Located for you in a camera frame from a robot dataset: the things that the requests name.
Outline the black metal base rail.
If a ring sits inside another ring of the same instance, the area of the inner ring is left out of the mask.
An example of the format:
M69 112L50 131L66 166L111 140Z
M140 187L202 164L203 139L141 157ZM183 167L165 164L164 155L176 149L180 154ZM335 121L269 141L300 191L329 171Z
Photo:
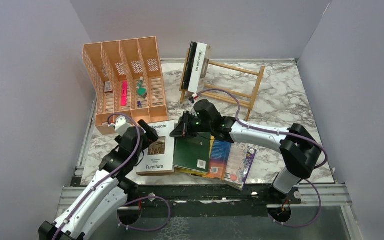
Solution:
M227 185L137 185L137 193L115 213L128 218L291 217L301 200L293 187L286 198L270 195L269 185L246 184L242 191Z

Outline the black Moon and Sixpence book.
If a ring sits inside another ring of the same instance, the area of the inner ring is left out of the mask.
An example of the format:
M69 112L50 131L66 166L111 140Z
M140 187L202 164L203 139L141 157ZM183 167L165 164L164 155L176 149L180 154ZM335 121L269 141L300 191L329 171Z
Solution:
M182 83L180 85L182 90L188 90L189 88L197 46L198 46L197 42L192 41L190 43L188 56L186 58Z

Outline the pink highlighter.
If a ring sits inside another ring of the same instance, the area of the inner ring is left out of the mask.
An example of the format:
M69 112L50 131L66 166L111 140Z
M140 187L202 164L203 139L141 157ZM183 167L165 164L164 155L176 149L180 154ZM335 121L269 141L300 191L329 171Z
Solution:
M121 83L121 100L120 106L125 107L127 105L127 94L128 94L128 82L122 81Z

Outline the small red white box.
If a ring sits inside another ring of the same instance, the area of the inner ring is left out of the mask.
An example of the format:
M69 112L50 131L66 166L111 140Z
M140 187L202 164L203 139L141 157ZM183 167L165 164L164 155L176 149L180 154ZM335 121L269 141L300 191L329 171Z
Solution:
M106 81L105 83L104 83L104 92L105 93L110 93L110 92L112 92L113 90L112 90L112 84L111 84L111 82L110 81Z

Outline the blue orange book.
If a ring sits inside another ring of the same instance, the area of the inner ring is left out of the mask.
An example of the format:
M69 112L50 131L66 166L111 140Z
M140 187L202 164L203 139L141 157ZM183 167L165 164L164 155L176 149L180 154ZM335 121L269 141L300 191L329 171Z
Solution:
M225 141L213 142L209 157L208 173L202 177L210 180L223 181L232 144Z

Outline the green glue bottle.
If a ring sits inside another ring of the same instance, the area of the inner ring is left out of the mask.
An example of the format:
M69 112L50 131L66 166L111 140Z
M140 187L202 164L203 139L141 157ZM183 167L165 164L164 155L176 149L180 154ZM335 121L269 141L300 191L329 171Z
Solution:
M147 90L143 87L144 80L145 80L144 77L141 76L139 78L139 80L137 81L137 83L136 83L136 93L141 98L146 99L146 97L147 97Z

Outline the orange plastic file organizer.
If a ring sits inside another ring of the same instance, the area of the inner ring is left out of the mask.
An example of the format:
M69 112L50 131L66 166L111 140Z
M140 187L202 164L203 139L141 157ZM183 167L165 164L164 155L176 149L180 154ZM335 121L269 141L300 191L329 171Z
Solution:
M164 76L155 36L84 44L82 59L96 92L95 127L102 135L114 134L108 126L113 113L147 123L169 118ZM138 96L136 85L144 77L146 99ZM122 81L127 81L127 105L121 106ZM104 92L110 82L112 92Z

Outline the floral purple book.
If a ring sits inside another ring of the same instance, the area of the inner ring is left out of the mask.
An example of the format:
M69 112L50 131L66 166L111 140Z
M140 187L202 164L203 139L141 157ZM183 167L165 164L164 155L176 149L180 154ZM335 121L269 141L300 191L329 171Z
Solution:
M247 143L233 143L230 148L223 182L242 191L247 181L257 150Z

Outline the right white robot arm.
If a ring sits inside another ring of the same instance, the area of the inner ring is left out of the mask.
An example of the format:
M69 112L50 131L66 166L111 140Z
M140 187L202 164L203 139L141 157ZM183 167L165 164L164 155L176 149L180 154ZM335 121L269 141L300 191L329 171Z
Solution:
M264 128L236 117L223 116L206 99L195 102L190 111L184 111L170 136L191 139L200 133L209 133L221 142L256 145L280 153L285 167L268 190L269 199L276 204L288 198L294 185L310 178L324 152L300 124Z

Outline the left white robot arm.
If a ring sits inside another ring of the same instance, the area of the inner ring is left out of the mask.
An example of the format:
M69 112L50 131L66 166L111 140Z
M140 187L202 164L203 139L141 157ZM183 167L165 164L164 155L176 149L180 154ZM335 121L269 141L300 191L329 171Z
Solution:
M143 120L129 124L120 116L113 126L118 133L117 146L102 159L92 181L74 203L53 222L43 222L39 239L88 240L117 208L137 200L137 184L127 175L159 136Z

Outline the white Afternoon tea book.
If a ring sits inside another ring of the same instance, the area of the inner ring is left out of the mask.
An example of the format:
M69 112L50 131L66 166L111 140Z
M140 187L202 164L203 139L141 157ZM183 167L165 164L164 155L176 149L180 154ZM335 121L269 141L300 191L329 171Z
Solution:
M212 52L213 48L210 45L201 42L197 43L188 85L190 93L198 93L204 89L205 77Z

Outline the wooden book rack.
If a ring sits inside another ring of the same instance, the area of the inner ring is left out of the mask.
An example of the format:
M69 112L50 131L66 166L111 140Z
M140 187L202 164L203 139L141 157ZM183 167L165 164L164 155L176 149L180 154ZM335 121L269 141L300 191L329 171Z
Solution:
M258 65L258 71L243 68L243 62L216 62L211 60L204 79L204 89L222 89L234 95L242 108L247 109L245 121L250 114L264 78L266 67Z

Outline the white Decorate Furniture book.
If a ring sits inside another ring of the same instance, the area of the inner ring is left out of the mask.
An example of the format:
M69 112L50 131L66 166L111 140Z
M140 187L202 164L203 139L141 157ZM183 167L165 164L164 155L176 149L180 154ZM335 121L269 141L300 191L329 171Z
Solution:
M175 171L175 138L171 137L170 133L175 128L175 121L152 122L149 126L156 130L158 140L144 152L143 160L136 167L136 174L140 176L171 174Z

